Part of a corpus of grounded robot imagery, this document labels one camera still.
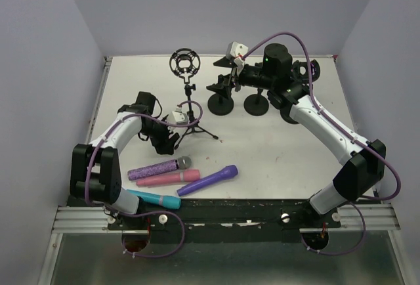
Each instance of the silver microphone head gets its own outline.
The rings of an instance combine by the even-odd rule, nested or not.
[[[179,169],[188,169],[191,167],[192,161],[190,157],[183,156],[177,159]]]

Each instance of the gray wall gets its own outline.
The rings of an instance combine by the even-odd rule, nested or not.
[[[341,81],[359,131],[387,145],[402,179],[392,201],[420,280],[419,55],[420,0],[370,0],[338,59]],[[395,189],[391,172],[381,195]]]
[[[35,284],[102,55],[74,0],[0,0],[0,279]]]
[[[282,30],[312,54],[337,54],[369,0],[75,0],[106,55],[172,53],[191,47],[224,53]],[[302,54],[283,38],[293,53]]]

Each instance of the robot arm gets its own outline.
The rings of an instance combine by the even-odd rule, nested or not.
[[[101,136],[89,144],[76,145],[73,149],[70,175],[70,194],[72,196],[85,197],[88,165],[95,148],[101,143],[89,179],[90,199],[102,202],[124,213],[142,213],[142,200],[121,187],[118,154],[138,133],[150,138],[158,154],[173,154],[175,143],[179,139],[178,133],[173,133],[171,128],[150,118],[134,116],[124,119],[130,114],[152,115],[155,101],[156,98],[152,94],[140,92],[135,103],[124,105],[118,110],[117,118]],[[171,112],[164,120],[172,124],[188,123],[188,117],[180,111],[180,108]],[[121,123],[113,129],[113,126],[119,121]]]
[[[369,142],[356,134],[318,105],[340,127],[353,135],[353,141],[327,121],[312,104],[308,89],[308,70],[306,63],[295,61],[284,45],[269,44],[264,49],[262,63],[254,66],[245,64],[242,56],[247,54],[247,47],[237,42],[229,44],[226,56],[214,63],[215,66],[231,68],[231,74],[224,76],[217,84],[207,89],[229,99],[232,88],[239,90],[240,85],[268,90],[270,103],[280,111],[281,117],[292,124],[302,124],[316,136],[337,158],[343,166],[332,183],[309,198],[302,211],[301,221],[319,218],[333,208],[357,198],[383,177],[384,164],[372,153],[354,143],[357,139],[367,144],[380,156],[385,157],[385,145],[376,140]],[[311,61],[313,80],[320,76],[319,64]],[[300,73],[300,67],[306,72]]]

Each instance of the white table surface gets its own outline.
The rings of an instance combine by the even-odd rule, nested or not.
[[[284,122],[279,111],[271,105],[265,115],[250,116],[243,109],[243,101],[248,95],[256,93],[256,89],[242,87],[239,93],[232,91],[235,107],[229,115],[210,113],[207,99],[213,93],[205,87],[216,83],[219,74],[228,73],[227,68],[213,66],[220,57],[201,56],[201,68],[192,78],[192,83],[197,85],[192,100],[199,102],[204,109],[200,125],[218,135],[219,140],[205,133],[189,135],[174,156],[160,156],[150,141],[142,142],[135,136],[119,153],[123,187],[176,195],[176,190],[182,185],[138,188],[128,180],[127,172],[179,156],[191,157],[192,168],[199,169],[202,177],[231,164],[239,170],[234,179],[196,191],[186,198],[308,198],[328,185],[341,168],[333,154],[303,126]],[[316,97],[334,116],[352,127],[333,59],[316,59],[321,68],[321,77],[314,83]],[[247,62],[253,64],[261,60],[260,56],[256,56],[249,57]],[[139,91],[155,95],[162,104],[163,115],[186,100],[182,80],[169,69],[169,56],[114,57],[92,139],[109,127],[123,104],[134,103]],[[185,129],[177,130],[181,135]]]

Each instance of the black round base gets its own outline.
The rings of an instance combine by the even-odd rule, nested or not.
[[[324,234],[323,238],[320,232],[305,232],[302,234],[302,238],[314,250],[324,249],[329,242],[328,232]]]
[[[216,116],[225,116],[231,113],[234,109],[234,101],[232,99],[222,98],[215,93],[207,101],[207,107],[209,108],[210,112]]]
[[[257,94],[249,95],[243,102],[243,107],[245,108],[245,111],[251,114],[252,116],[262,116],[266,114],[268,111],[268,107],[270,106],[268,104],[268,100],[263,96],[259,96],[259,102],[255,103],[257,97]]]

